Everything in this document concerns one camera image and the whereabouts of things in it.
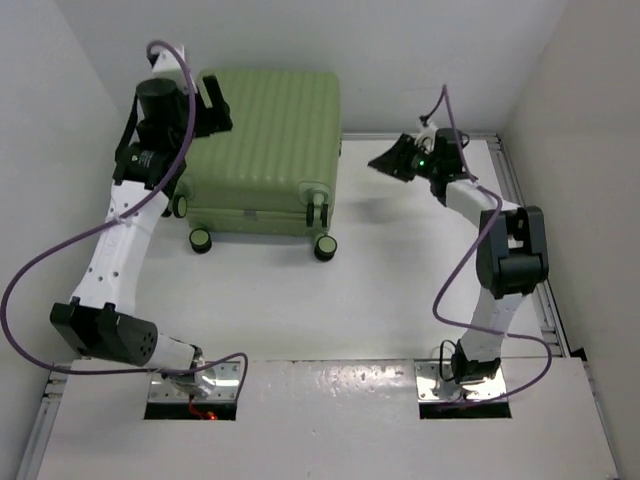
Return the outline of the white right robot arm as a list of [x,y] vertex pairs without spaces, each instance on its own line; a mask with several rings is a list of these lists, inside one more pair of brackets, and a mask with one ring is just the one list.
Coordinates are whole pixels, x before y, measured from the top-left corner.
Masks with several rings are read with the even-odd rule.
[[543,211],[520,206],[484,187],[471,174],[460,131],[441,128],[429,137],[403,134],[385,153],[370,160],[375,171],[402,182],[428,181],[431,194],[478,230],[462,260],[475,262],[478,301],[455,343],[450,371],[456,384],[493,377],[510,325],[524,299],[549,273]]

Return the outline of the green suitcase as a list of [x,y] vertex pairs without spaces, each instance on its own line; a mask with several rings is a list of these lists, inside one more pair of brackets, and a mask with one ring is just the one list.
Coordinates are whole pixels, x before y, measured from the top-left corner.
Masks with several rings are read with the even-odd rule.
[[333,72],[209,68],[197,85],[218,86],[232,127],[192,141],[173,202],[192,250],[215,233],[308,237],[319,261],[334,258],[330,227],[342,147],[340,81]]

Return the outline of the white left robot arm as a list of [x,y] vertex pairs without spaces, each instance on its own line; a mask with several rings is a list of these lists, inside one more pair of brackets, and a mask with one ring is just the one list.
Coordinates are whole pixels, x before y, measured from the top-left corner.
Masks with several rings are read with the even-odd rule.
[[153,78],[136,87],[115,149],[107,217],[86,273],[69,302],[52,307],[50,322],[77,353],[182,376],[201,351],[159,333],[136,317],[138,278],[151,236],[186,168],[175,160],[184,140],[230,130],[230,107],[214,76],[190,98],[175,81]]

